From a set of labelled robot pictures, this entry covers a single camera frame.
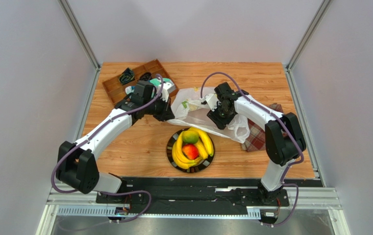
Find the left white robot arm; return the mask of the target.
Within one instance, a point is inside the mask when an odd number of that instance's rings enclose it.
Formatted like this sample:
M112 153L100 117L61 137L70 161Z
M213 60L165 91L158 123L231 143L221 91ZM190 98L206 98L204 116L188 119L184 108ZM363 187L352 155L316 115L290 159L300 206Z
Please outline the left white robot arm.
M55 180L59 180L72 187L70 192L118 193L122 179L99 172L97 160L118 135L145 115L151 115L161 122L174 119L170 99L174 91L175 85L164 79L160 79L156 85L150 81L137 82L133 91L119 101L91 132L73 143L65 141L60 145L57 165L50 178L52 187L57 192L65 193L55 184Z

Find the red fake apple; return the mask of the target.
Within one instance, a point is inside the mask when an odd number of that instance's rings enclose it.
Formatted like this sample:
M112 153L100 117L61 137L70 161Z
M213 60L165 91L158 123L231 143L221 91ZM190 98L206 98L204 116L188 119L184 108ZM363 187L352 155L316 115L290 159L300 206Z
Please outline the red fake apple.
M186 144L182 147L183 154L189 159L189 160L195 160L197 157L199 157L199 150L194 144Z

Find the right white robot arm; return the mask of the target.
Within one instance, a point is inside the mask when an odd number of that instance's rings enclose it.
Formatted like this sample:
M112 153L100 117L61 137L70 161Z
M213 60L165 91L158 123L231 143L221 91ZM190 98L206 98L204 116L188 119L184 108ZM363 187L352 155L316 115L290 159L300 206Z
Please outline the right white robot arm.
M265 149L270 159L258 184L257 197L263 204L276 200L284 185L284 178L297 159L303 160L306 149L299 121L294 113L283 114L256 101L244 91L233 91L224 82L214 93L202 95L210 108L207 116L223 130L236 115L242 115L258 125L265 133Z

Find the white plastic bag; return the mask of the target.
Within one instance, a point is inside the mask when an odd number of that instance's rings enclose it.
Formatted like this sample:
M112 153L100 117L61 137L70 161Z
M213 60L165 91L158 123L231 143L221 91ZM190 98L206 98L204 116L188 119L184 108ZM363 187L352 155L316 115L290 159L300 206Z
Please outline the white plastic bag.
M171 104L175 118L167 123L178 126L195 127L209 134L228 138L244 143L250 135L248 119L243 115L236 115L225 129L217 128L216 124L207 116L211 111L207 104L202 105L200 88L180 89Z

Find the yellow banana bunch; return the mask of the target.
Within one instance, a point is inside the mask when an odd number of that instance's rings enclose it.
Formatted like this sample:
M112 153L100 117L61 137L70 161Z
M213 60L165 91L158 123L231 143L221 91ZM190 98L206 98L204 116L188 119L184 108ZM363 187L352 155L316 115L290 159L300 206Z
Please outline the yellow banana bunch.
M182 152L182 147L187 143L185 144L181 137L182 132L180 133L172 147L172 158L178 167L184 170L188 170L191 167L199 165L203 161L203 158L199 156L195 160L189 160Z
M199 151L199 156L204 160L208 157L214 156L214 145L209 135L203 130L191 127L188 131L195 132L198 136L198 141L194 143L194 146Z

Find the green fake mango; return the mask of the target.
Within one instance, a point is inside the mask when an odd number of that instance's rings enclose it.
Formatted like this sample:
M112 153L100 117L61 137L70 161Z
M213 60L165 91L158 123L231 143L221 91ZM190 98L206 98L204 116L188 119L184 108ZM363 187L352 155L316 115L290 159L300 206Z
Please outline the green fake mango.
M185 130L182 132L182 140L187 144L195 144L199 140L199 134L193 130Z

